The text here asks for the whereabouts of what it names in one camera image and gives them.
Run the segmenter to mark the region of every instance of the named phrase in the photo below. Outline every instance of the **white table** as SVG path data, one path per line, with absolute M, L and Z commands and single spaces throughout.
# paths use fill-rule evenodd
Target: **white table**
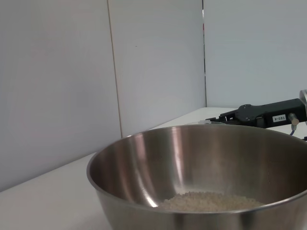
M 216 117 L 227 108 L 202 108 L 156 128 Z M 272 128 L 290 133 L 291 127 Z M 307 136 L 305 123 L 295 136 Z M 92 154 L 0 193 L 0 230 L 111 230 L 86 177 Z

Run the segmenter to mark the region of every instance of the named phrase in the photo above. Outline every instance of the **metal mixing bowl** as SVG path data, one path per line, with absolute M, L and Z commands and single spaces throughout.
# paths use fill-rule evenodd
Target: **metal mixing bowl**
M 88 164 L 114 230 L 306 230 L 307 143 L 247 126 L 156 129 L 115 142 Z M 217 213 L 153 208 L 212 191 L 267 205 Z

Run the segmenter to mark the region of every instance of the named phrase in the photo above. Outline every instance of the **white rice grains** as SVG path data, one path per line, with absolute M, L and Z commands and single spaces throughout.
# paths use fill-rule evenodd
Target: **white rice grains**
M 165 200 L 158 208 L 183 212 L 222 212 L 250 209 L 264 204 L 244 196 L 223 195 L 211 192 L 188 192 Z

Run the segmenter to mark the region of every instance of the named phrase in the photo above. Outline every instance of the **label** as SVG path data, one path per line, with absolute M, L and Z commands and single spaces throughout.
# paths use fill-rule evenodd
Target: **label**
M 286 114 L 278 115 L 273 117 L 273 122 L 286 121 Z

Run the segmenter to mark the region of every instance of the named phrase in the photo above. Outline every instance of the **bowl rim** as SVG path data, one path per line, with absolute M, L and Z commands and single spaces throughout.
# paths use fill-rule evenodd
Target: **bowl rim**
M 210 126 L 221 126 L 219 124 L 209 124 Z M 182 125 L 182 126 L 185 126 L 185 127 L 207 127 L 208 124 L 200 124 L 200 125 Z M 307 194 L 307 190 L 304 190 L 303 192 L 299 193 L 299 194 L 296 194 L 292 197 L 289 197 L 289 198 L 286 198 L 286 199 L 283 199 L 283 200 L 280 200 L 280 201 L 277 201 L 277 202 L 274 202 L 274 203 L 269 203 L 269 204 L 266 204 L 266 205 L 262 205 L 262 206 L 259 206 L 259 207 L 255 207 L 255 208 L 250 208 L 250 209 L 238 209 L 238 210 L 231 210 L 231 211 L 221 211 L 221 212 L 187 212 L 187 211 L 171 211 L 171 210 L 160 210 L 160 209 L 157 209 L 157 208 L 154 208 L 154 207 L 148 207 L 148 206 L 145 206 L 145 205 L 141 205 L 141 204 L 135 204 L 135 203 L 130 203 L 129 201 L 127 200 L 124 200 L 124 199 L 121 199 L 117 196 L 114 196 L 110 193 L 108 193 L 107 191 L 105 191 L 104 189 L 102 189 L 101 187 L 99 187 L 92 179 L 91 175 L 90 175 L 90 168 L 91 168 L 91 165 L 93 163 L 93 161 L 97 158 L 97 156 L 102 153 L 105 149 L 109 148 L 110 146 L 124 140 L 124 139 L 128 139 L 128 138 L 131 138 L 131 137 L 135 137 L 137 135 L 141 135 L 143 133 L 148 133 L 148 132 L 153 132 L 153 131 L 157 131 L 157 130 L 161 130 L 161 129 L 172 129 L 172 128 L 176 128 L 176 127 L 182 127 L 182 126 L 168 126 L 168 127 L 163 127 L 163 128 L 157 128 L 157 129 L 150 129 L 150 130 L 146 130 L 144 132 L 139 132 L 139 133 L 136 133 L 136 134 L 133 134 L 133 135 L 129 135 L 125 138 L 122 138 L 120 140 L 117 140 L 115 142 L 113 142 L 112 144 L 108 145 L 107 147 L 101 149 L 100 151 L 96 152 L 94 154 L 94 156 L 89 160 L 88 164 L 87 164 L 87 167 L 86 167 L 86 175 L 87 175 L 87 179 L 89 180 L 89 182 L 91 183 L 91 185 L 100 193 L 102 193 L 104 196 L 106 196 L 107 198 L 109 199 L 112 199 L 116 202 L 119 202 L 120 204 L 122 205 L 126 205 L 128 207 L 131 207 L 131 208 L 136 208 L 136 209 L 140 209 L 140 210 L 144 210 L 144 211 L 151 211 L 151 212 L 156 212 L 156 213 L 165 213 L 165 214 L 196 214 L 196 215 L 221 215 L 221 214 L 243 214 L 243 213 L 252 213 L 252 212 L 257 212 L 257 211 L 262 211 L 262 210 L 266 210 L 266 209 L 269 209 L 269 208 L 273 208 L 273 207 L 277 207 L 277 206 L 280 206 L 282 204 L 287 204 L 287 203 L 290 203 L 292 201 L 295 201 L 303 196 L 305 196 Z M 294 137 L 294 136 L 290 136 L 289 134 L 285 134 L 285 133 L 282 133 L 282 132 L 279 132 L 279 131 L 275 131 L 275 130 L 270 130 L 270 129 L 263 129 L 263 128 L 258 128 L 258 127 L 251 127 L 251 126 L 240 126 L 241 128 L 244 128 L 244 129 L 262 129 L 264 132 L 271 132 L 271 133 L 275 133 L 275 134 L 278 134 L 278 135 L 281 135 L 281 136 L 287 136 L 289 138 L 293 138 L 295 139 L 296 141 L 298 142 L 301 142 L 301 143 L 304 143 L 306 145 L 306 148 L 307 148 L 307 143 L 306 141 L 300 139 L 300 138 L 297 138 L 297 137 Z

